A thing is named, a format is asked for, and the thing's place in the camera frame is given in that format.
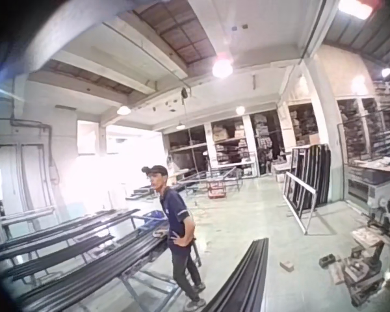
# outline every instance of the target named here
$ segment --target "black cap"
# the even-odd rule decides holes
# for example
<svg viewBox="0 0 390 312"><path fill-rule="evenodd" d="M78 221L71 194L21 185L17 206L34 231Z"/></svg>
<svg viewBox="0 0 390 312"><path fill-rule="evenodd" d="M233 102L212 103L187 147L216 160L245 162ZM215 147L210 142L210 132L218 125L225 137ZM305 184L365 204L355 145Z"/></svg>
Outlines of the black cap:
<svg viewBox="0 0 390 312"><path fill-rule="evenodd" d="M162 176L167 176L168 175L168 170L164 167L164 166L161 166L159 164L151 167L151 168L148 168L148 167L143 167L142 168L142 171L145 173L145 174L161 174Z"/></svg>

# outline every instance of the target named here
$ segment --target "tiled ceiling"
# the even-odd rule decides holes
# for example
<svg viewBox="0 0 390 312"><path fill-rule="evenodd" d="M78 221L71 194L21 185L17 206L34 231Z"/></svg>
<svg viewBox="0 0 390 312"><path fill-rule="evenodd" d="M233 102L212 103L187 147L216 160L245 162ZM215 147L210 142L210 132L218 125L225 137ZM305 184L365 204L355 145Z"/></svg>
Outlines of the tiled ceiling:
<svg viewBox="0 0 390 312"><path fill-rule="evenodd" d="M155 29L187 64L216 55L187 0L158 2L137 8L134 13Z"/></svg>
<svg viewBox="0 0 390 312"><path fill-rule="evenodd" d="M338 11L325 42L390 66L390 0L365 21Z"/></svg>
<svg viewBox="0 0 390 312"><path fill-rule="evenodd" d="M121 94L130 94L135 90L111 79L92 73L91 71L83 70L81 68L59 62L58 60L49 60L42 67L42 70L59 73L61 75L68 75Z"/></svg>

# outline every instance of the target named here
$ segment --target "short-sleeve shirt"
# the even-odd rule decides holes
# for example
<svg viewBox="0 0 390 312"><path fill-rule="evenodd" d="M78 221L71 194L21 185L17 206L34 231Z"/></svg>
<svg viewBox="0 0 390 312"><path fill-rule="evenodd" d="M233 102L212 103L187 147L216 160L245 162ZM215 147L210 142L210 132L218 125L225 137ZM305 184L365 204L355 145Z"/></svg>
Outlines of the short-sleeve shirt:
<svg viewBox="0 0 390 312"><path fill-rule="evenodd" d="M161 197L161 205L169 220L168 246L170 251L174 254L188 255L192 243L186 247L181 247L175 245L172 240L172 237L175 236L174 232L180 237L185 236L185 225L183 221L189 216L185 202L178 192L171 188L166 188L163 197Z"/></svg>

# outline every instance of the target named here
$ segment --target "corrugated roof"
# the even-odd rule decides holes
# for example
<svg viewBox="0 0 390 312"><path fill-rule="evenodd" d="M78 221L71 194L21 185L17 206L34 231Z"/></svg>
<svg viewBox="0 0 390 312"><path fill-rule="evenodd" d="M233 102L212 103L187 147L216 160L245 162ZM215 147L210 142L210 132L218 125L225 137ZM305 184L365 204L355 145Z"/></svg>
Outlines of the corrugated roof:
<svg viewBox="0 0 390 312"><path fill-rule="evenodd" d="M155 29L187 64L216 55L187 0L158 2L137 8L134 13Z"/></svg>
<svg viewBox="0 0 390 312"><path fill-rule="evenodd" d="M390 66L390 0L365 21L338 11L325 42Z"/></svg>

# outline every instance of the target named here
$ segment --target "sneaker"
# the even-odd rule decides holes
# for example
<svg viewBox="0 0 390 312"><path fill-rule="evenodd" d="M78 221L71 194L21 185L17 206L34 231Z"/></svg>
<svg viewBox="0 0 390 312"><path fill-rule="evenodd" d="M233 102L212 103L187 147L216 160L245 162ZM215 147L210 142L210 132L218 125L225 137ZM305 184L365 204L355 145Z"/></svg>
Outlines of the sneaker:
<svg viewBox="0 0 390 312"><path fill-rule="evenodd" d="M196 293L202 293L204 290L205 290L206 286L204 283L200 283L199 285L195 285L194 286L194 289L196 291Z"/></svg>
<svg viewBox="0 0 390 312"><path fill-rule="evenodd" d="M204 307L207 305L207 302L204 299L199 299L198 301L190 301L187 304L185 304L185 307L183 308L184 312L194 312L198 310L201 307Z"/></svg>

